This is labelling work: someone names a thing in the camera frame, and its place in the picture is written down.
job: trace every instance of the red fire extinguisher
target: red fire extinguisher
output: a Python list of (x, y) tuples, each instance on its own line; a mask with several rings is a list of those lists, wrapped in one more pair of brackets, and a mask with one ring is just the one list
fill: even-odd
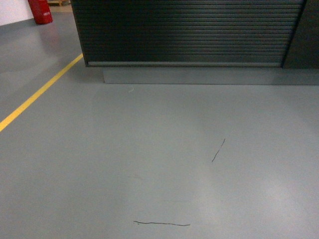
[(53, 21), (47, 0), (28, 0), (36, 24)]

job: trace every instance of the roller shutter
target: roller shutter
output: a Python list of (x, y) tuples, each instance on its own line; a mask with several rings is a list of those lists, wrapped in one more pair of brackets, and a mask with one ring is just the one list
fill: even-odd
[(280, 66), (303, 0), (73, 0), (87, 65)]

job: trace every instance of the epoxy floor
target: epoxy floor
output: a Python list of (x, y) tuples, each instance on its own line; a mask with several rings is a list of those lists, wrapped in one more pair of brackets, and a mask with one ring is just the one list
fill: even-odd
[[(1, 120), (81, 53), (53, 17), (1, 33)], [(319, 238), (318, 119), (318, 86), (107, 85), (81, 60), (0, 133), (1, 238)]]

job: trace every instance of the yellow stripe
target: yellow stripe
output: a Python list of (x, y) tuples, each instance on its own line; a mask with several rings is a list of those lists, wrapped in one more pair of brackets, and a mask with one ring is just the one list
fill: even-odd
[(22, 105), (20, 105), (15, 111), (13, 111), (7, 118), (0, 123), (0, 132), (7, 127), (12, 121), (15, 120), (23, 111), (25, 111), (33, 102), (36, 101), (47, 89), (49, 89), (65, 72), (70, 70), (79, 60), (81, 60), (83, 54), (79, 55), (73, 61), (70, 62), (63, 70), (56, 74), (51, 80), (45, 83), (37, 92), (35, 92), (29, 99), (27, 99)]

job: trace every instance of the floor scuff mark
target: floor scuff mark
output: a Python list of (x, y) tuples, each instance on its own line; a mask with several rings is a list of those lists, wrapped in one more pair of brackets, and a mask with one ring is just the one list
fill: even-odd
[[(221, 146), (219, 147), (219, 150), (221, 149), (221, 147), (223, 146), (224, 142), (226, 139), (224, 139), (223, 143), (221, 144)], [(215, 157), (213, 158), (212, 162), (215, 160), (217, 154), (219, 153), (219, 150), (217, 151), (217, 153), (215, 154)]]
[(137, 223), (137, 224), (163, 224), (163, 225), (173, 225), (173, 226), (180, 226), (180, 227), (190, 226), (190, 224), (181, 225), (181, 224), (174, 224), (174, 223), (142, 223), (142, 222), (138, 222), (138, 221), (134, 221), (134, 223)]

